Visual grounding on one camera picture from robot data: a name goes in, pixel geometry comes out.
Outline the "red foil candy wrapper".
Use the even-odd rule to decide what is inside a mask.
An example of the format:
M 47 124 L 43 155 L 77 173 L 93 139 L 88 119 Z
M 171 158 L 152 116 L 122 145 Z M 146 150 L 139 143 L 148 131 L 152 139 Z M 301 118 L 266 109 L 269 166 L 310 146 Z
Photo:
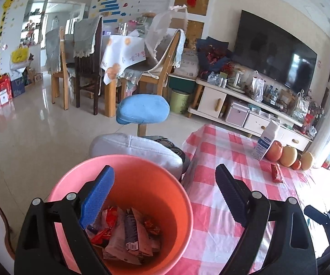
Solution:
M 118 219 L 118 207 L 109 207 L 101 213 L 101 223 L 98 232 L 93 238 L 91 238 L 91 243 L 97 246 L 104 246 L 108 244 L 112 232 L 115 229 L 116 222 Z

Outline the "dark red candy wrapper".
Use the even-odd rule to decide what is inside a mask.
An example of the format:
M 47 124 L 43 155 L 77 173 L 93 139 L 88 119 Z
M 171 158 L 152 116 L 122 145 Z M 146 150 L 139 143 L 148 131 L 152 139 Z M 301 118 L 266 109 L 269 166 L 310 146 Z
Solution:
M 280 169 L 280 165 L 278 163 L 271 163 L 270 168 L 271 168 L 272 181 L 276 183 L 283 183 L 284 177 Z

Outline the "white milk carton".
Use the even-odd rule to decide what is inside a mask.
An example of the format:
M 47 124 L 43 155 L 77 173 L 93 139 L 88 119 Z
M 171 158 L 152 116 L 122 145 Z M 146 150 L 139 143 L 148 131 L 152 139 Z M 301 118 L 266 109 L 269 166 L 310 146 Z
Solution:
M 108 261 L 121 261 L 140 266 L 154 259 L 161 250 L 161 232 L 155 228 L 152 234 L 145 226 L 147 219 L 134 208 L 115 208 L 116 223 L 111 230 L 108 244 L 102 256 Z

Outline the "pink plastic bin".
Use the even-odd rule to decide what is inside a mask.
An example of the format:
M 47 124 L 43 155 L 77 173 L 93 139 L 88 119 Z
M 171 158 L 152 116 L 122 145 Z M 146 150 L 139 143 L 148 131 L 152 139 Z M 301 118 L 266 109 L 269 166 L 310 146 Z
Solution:
M 174 274 L 192 235 L 193 212 L 189 197 L 170 172 L 151 161 L 130 155 L 105 155 L 88 159 L 67 172 L 52 189 L 49 201 L 59 201 L 94 180 L 104 166 L 113 167 L 115 182 L 107 204 L 134 208 L 149 215 L 161 229 L 161 249 L 140 266 L 105 261 L 112 274 Z

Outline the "pink checkered tablecloth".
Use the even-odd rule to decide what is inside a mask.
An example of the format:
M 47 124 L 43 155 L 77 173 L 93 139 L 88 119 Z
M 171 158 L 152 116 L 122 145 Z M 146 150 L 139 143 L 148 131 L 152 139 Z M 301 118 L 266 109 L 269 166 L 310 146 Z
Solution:
M 321 186 L 289 168 L 274 182 L 273 164 L 251 156 L 255 146 L 214 125 L 184 142 L 194 225 L 172 274 L 318 274 L 306 213 L 323 204 Z

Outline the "red apple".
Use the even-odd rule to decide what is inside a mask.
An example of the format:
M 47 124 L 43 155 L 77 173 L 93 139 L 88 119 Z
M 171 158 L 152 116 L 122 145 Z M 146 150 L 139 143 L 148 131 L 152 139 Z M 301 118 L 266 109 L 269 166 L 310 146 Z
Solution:
M 279 161 L 280 157 L 282 156 L 283 148 L 284 147 L 279 141 L 273 141 L 269 150 L 265 154 L 265 158 L 271 162 Z

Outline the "white floor cushion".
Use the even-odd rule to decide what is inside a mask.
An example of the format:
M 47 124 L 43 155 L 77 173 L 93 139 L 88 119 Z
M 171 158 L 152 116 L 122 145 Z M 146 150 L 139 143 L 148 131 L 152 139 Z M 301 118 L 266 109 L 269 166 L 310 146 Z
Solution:
M 189 166 L 186 154 L 162 136 L 138 137 L 126 133 L 110 133 L 95 137 L 89 147 L 89 157 L 102 155 L 132 155 L 149 160 L 181 179 Z

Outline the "large yellow pear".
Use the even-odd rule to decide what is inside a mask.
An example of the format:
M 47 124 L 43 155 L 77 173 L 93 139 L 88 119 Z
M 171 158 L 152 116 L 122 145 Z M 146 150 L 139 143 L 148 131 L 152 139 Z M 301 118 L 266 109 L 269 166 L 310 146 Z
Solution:
M 289 167 L 295 163 L 297 159 L 298 152 L 292 146 L 284 146 L 282 151 L 282 156 L 279 159 L 279 162 L 282 166 Z

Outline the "front tangerine with leaf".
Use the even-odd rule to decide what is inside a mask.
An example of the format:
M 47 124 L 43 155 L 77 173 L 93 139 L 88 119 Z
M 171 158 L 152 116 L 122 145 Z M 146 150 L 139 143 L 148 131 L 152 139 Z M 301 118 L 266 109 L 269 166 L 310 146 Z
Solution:
M 301 168 L 302 162 L 299 159 L 296 159 L 295 162 L 290 166 L 293 170 L 299 170 Z

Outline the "blue stool cushion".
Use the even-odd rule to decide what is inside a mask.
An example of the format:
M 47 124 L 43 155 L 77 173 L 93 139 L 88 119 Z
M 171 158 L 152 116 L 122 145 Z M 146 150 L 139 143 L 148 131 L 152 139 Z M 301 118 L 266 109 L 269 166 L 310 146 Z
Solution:
M 170 107 L 164 97 L 136 94 L 123 99 L 116 109 L 116 121 L 127 124 L 157 124 L 168 118 Z

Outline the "white electric kettle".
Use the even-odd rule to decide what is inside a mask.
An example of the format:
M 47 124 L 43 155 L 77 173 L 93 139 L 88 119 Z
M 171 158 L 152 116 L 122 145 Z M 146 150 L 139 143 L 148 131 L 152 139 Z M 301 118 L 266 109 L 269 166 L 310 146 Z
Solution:
M 235 69 L 234 75 L 228 78 L 226 87 L 238 93 L 244 94 L 245 91 L 241 85 L 241 79 L 243 75 L 243 70 L 240 70 L 239 68 Z

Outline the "green waste bin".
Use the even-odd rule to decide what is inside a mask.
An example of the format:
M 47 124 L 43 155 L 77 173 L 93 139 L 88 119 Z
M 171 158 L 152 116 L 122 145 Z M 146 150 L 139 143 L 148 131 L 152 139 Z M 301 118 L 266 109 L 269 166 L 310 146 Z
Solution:
M 172 89 L 170 94 L 170 111 L 176 114 L 183 113 L 188 105 L 189 93 Z

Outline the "dark flower bouquet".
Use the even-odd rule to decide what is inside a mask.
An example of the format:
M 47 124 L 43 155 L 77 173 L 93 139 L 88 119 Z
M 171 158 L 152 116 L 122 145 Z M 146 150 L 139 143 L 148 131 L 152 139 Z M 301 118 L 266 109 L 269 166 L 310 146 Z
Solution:
M 233 52 L 228 49 L 229 43 L 212 37 L 196 40 L 196 51 L 201 78 L 210 73 L 219 73 L 231 61 Z

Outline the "black flat television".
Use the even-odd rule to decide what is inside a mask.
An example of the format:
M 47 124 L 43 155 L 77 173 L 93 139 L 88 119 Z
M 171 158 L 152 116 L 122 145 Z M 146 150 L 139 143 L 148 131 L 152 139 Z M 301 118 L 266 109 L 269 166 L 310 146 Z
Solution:
M 310 88 L 317 54 L 281 27 L 243 10 L 232 60 L 299 93 Z

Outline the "wooden chair with towel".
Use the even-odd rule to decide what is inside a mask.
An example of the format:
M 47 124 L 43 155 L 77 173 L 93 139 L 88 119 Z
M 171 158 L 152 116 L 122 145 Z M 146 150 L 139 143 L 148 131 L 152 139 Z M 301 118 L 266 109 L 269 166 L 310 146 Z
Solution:
M 143 94 L 146 86 L 156 87 L 156 94 L 166 92 L 168 76 L 174 67 L 181 65 L 186 40 L 187 6 L 171 6 L 156 14 L 145 36 L 146 59 L 124 70 L 119 76 L 122 98 L 135 90 Z

